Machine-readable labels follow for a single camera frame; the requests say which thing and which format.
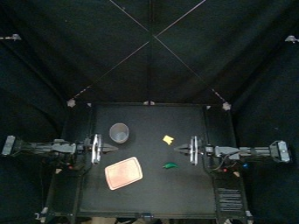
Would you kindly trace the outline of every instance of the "black table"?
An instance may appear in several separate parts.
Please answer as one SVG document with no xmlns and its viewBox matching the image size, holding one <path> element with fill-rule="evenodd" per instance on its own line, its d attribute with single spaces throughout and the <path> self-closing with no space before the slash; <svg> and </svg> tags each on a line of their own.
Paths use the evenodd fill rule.
<svg viewBox="0 0 299 224">
<path fill-rule="evenodd" d="M 129 128 L 129 138 L 122 144 L 108 136 L 114 123 Z M 186 144 L 192 136 L 201 137 L 205 144 L 234 146 L 229 113 L 221 107 L 78 105 L 65 126 L 64 139 L 81 141 L 90 133 L 101 134 L 104 143 L 118 150 L 101 156 L 98 165 L 92 166 L 82 178 L 54 177 L 48 205 L 56 215 L 216 218 L 213 180 L 200 157 L 194 166 L 173 147 Z M 170 145 L 162 141 L 165 135 L 173 138 Z M 142 179 L 110 191 L 104 169 L 130 157 L 138 160 Z M 177 168 L 164 169 L 168 162 L 176 163 Z"/>
</svg>

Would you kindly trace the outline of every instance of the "cable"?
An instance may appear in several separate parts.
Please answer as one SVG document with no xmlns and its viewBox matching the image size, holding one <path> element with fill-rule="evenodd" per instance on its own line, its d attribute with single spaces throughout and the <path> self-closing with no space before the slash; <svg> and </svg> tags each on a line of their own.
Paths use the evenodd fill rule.
<svg viewBox="0 0 299 224">
<path fill-rule="evenodd" d="M 225 159 L 226 159 L 230 155 L 233 155 L 233 154 L 236 154 L 236 153 L 238 153 L 238 152 L 237 152 L 237 151 L 233 151 L 233 152 L 230 152 L 229 154 L 226 154 L 225 157 L 221 159 L 221 162 L 220 162 L 218 166 L 217 166 L 214 169 L 212 169 L 212 170 L 216 171 L 216 170 L 222 166 L 222 164 L 224 164 L 224 162 L 225 162 Z"/>
</svg>

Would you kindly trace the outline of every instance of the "green object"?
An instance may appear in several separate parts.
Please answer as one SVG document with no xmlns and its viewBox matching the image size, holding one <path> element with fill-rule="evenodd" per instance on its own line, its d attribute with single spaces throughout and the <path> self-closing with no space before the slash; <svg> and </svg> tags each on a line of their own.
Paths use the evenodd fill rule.
<svg viewBox="0 0 299 224">
<path fill-rule="evenodd" d="M 176 163 L 166 163 L 166 164 L 162 166 L 162 168 L 165 168 L 165 169 L 170 169 L 170 168 L 173 168 L 173 167 L 177 167 L 177 164 L 176 164 Z"/>
</svg>

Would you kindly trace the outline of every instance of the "black curtain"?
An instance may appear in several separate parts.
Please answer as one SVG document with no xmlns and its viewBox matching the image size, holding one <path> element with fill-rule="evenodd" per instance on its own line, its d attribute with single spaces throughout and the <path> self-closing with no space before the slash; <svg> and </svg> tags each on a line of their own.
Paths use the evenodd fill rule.
<svg viewBox="0 0 299 224">
<path fill-rule="evenodd" d="M 252 74 L 234 101 L 240 146 L 289 143 L 292 164 L 249 164 L 246 198 L 258 223 L 299 222 L 299 45 L 282 43 Z"/>
<path fill-rule="evenodd" d="M 0 36 L 17 33 L 0 11 Z M 49 142 L 60 138 L 66 102 L 30 47 L 0 40 L 0 149 L 5 137 Z M 0 157 L 0 223 L 34 223 L 42 209 L 49 175 L 38 157 Z"/>
</svg>

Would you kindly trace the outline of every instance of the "black tabletop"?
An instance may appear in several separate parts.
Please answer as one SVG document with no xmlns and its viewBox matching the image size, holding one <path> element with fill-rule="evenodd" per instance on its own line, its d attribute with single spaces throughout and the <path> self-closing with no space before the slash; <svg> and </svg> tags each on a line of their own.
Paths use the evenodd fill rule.
<svg viewBox="0 0 299 224">
<path fill-rule="evenodd" d="M 98 216 L 134 213 L 169 218 L 212 216 L 213 188 L 201 160 L 194 166 L 188 156 L 173 151 L 192 136 L 206 136 L 201 107 L 100 105 L 92 122 L 93 133 L 101 134 L 104 143 L 118 151 L 101 156 L 84 178 L 78 212 Z M 122 144 L 108 136 L 114 123 L 129 128 L 129 138 Z M 162 141 L 165 135 L 173 138 L 170 145 Z M 140 163 L 142 179 L 112 191 L 104 169 L 130 157 Z M 177 168 L 164 169 L 168 162 L 176 163 Z"/>
</svg>

